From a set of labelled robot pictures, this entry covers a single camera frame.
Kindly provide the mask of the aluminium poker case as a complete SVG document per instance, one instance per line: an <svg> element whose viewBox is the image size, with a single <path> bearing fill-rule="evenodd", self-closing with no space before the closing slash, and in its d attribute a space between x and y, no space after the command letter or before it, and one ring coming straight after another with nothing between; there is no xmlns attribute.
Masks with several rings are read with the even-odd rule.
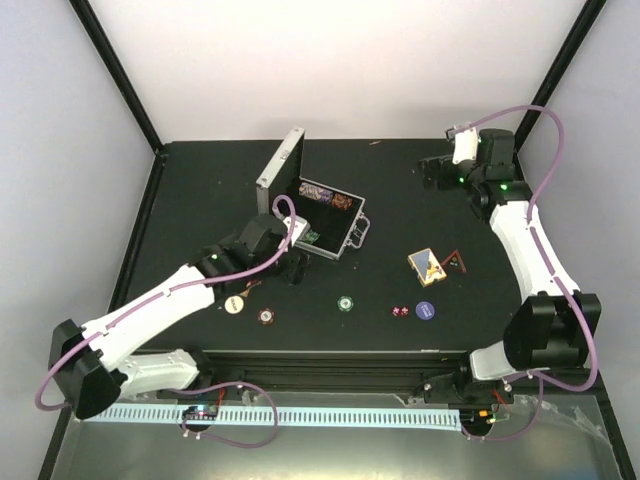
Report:
<svg viewBox="0 0 640 480"><path fill-rule="evenodd" d="M347 249L359 249L369 232L371 222L364 213L365 199L336 187L321 184L302 175L305 129L293 127L280 143L275 153L256 179L257 208L260 213L269 213L273 200L278 195L288 196L296 209L296 218L309 222L310 231L320 234L313 244L301 240L296 246L309 253L330 260L338 260ZM324 204L298 194L299 185L308 182L330 189L335 193L353 198L347 211L333 208L331 202Z"/></svg>

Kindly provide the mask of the blue gold card deck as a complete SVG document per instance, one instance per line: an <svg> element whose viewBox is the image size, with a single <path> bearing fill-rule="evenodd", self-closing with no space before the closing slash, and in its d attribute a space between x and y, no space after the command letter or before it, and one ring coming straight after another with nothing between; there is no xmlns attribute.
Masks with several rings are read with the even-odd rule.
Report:
<svg viewBox="0 0 640 480"><path fill-rule="evenodd" d="M412 253L407 260L422 287L428 287L447 278L444 268L431 248Z"/></svg>

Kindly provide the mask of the red die pair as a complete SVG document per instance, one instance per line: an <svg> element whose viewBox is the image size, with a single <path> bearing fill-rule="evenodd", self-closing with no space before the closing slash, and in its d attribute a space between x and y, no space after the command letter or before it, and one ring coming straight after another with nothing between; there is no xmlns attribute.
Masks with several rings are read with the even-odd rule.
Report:
<svg viewBox="0 0 640 480"><path fill-rule="evenodd" d="M392 314L394 316L407 316L409 314L409 308L407 306L395 306L392 308Z"/></svg>

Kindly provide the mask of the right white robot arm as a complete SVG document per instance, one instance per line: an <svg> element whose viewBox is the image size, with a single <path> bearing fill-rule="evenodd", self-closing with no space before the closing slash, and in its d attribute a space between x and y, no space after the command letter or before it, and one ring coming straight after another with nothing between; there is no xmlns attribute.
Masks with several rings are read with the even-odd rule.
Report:
<svg viewBox="0 0 640 480"><path fill-rule="evenodd" d="M448 397L480 404L512 380L594 364L601 303L581 291L546 237L533 192L516 174L514 134L453 127L446 136L453 152L421 161L425 183L466 191L474 215L502 244L522 303L500 341L466 354L455 372L427 380L425 388L443 384Z"/></svg>

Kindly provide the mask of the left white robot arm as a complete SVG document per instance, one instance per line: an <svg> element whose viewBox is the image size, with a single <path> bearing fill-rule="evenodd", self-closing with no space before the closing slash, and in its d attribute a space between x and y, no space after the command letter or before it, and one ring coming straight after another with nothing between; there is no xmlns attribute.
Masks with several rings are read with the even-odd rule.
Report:
<svg viewBox="0 0 640 480"><path fill-rule="evenodd" d="M63 404L85 420L117 400L157 390L207 397L215 376L195 349L139 355L137 349L180 320L217 302L240 312L241 295L266 277L292 278L304 259L294 246L309 229L302 217L253 217L238 235L209 246L191 263L125 306L83 325L52 332L47 378Z"/></svg>

